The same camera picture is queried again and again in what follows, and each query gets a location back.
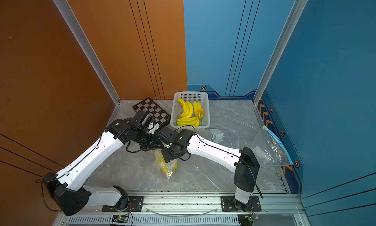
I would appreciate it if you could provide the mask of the yellow green banana bunch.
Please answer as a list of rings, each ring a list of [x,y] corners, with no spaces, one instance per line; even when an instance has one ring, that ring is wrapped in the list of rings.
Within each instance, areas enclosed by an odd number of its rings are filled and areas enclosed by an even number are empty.
[[[202,119],[204,117],[205,111],[202,109],[200,102],[195,101],[193,103],[193,111],[196,118]]]

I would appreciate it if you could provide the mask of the clear zip bag blue seal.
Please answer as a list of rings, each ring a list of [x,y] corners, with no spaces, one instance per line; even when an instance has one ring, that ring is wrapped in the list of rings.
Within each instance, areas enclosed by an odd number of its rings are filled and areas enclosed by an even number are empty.
[[[293,161],[282,141],[265,125],[262,126],[251,144],[261,166],[289,166]]]

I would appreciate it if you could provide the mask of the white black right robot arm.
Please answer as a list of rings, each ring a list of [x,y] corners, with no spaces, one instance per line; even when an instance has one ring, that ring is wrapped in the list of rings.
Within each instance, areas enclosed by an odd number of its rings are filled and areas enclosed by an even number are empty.
[[[184,155],[197,155],[231,171],[236,186],[233,198],[235,209],[251,211],[252,204],[255,202],[251,197],[254,189],[258,191],[261,198],[263,197],[256,183],[260,164],[251,148],[244,147],[242,150],[229,148],[209,141],[198,135],[196,131],[188,129],[162,128],[156,132],[156,136],[165,145],[162,148],[165,162],[180,159]]]

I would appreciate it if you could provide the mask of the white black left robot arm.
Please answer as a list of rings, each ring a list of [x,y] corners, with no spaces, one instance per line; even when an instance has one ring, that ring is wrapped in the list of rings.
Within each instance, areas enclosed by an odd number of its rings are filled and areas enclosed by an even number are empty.
[[[115,211],[127,211],[130,200],[124,189],[117,185],[109,188],[90,187],[85,185],[85,182],[123,145],[135,142],[142,151],[162,148],[163,144],[154,136],[154,131],[158,128],[155,118],[144,111],[138,111],[131,118],[117,119],[71,164],[57,173],[47,173],[37,182],[47,189],[50,197],[67,216],[92,206],[107,206]]]

